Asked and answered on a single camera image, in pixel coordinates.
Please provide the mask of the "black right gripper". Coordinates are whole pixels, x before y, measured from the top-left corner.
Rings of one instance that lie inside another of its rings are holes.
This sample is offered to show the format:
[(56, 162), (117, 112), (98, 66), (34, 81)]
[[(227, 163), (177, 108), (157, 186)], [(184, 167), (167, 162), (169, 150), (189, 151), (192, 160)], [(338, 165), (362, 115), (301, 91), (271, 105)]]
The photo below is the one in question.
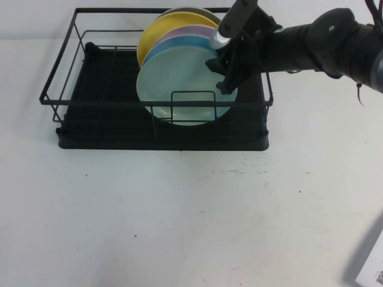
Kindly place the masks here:
[(226, 53), (205, 62), (216, 74), (226, 74), (216, 88), (232, 94), (238, 85), (258, 72), (262, 45), (267, 36), (282, 26), (257, 5), (232, 6), (226, 14)]

